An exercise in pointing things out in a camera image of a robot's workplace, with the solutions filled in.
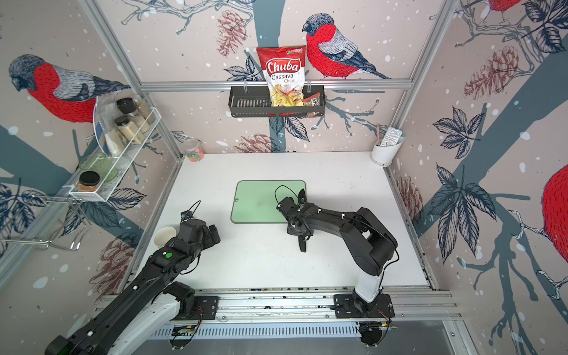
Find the black jar lid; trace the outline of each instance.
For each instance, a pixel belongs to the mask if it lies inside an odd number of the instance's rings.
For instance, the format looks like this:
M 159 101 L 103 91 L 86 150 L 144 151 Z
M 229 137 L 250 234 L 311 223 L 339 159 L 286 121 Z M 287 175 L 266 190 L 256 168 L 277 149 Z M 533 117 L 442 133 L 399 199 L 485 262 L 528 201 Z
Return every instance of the black jar lid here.
M 130 114 L 136 111 L 136 105 L 134 104 L 134 100 L 131 97 L 125 97 L 116 101 L 116 105 L 120 112 L 124 114 Z
M 96 186 L 101 181 L 98 173 L 88 171 L 79 176 L 79 182 L 84 186 Z
M 130 118 L 128 118 L 128 116 L 120 116 L 114 119 L 114 123 L 116 123 L 117 126 L 124 126 L 125 124 L 128 124 L 128 122 L 130 122 Z

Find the green cutting board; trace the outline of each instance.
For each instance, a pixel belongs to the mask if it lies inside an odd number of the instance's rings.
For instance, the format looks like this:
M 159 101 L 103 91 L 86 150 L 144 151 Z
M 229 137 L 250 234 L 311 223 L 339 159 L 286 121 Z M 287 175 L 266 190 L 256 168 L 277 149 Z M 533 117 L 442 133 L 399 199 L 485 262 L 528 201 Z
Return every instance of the green cutting board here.
M 237 183 L 231 221 L 233 223 L 286 223 L 286 219 L 276 209 L 278 201 L 292 197 L 295 203 L 298 198 L 285 188 L 289 187 L 296 195 L 306 188 L 302 180 L 242 180 Z

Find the chips bag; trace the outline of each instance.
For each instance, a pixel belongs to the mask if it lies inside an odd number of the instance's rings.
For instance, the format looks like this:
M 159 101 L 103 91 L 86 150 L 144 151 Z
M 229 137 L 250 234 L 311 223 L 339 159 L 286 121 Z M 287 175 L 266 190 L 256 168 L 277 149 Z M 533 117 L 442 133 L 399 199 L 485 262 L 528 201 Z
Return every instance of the chips bag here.
M 257 48 L 272 106 L 304 106 L 306 46 Z

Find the white utensil holder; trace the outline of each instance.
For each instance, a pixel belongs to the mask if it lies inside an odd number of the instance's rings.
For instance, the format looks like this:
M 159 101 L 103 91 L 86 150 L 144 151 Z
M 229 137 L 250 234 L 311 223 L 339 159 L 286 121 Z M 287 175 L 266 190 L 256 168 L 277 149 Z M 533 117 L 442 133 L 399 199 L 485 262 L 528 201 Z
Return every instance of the white utensil holder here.
M 375 145 L 373 147 L 373 151 L 371 152 L 371 161 L 383 168 L 391 165 L 392 160 L 400 146 L 404 143 L 404 137 L 400 137 L 398 143 L 395 145 L 391 145 L 388 147 L 381 147 L 379 145 Z

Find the black metal basket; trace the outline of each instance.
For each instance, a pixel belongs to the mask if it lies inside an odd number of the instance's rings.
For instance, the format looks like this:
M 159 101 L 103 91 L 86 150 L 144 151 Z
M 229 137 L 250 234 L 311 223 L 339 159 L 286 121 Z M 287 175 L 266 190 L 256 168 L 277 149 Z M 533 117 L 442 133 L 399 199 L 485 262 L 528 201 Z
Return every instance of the black metal basket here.
M 307 117 L 323 116 L 325 111 L 325 94 L 323 85 L 311 85 L 310 90 L 304 86 L 304 98 L 320 93 L 320 106 L 271 106 L 268 86 L 248 86 L 248 92 L 243 86 L 232 86 L 229 95 L 229 108 L 233 117 L 271 117 L 293 116 Z

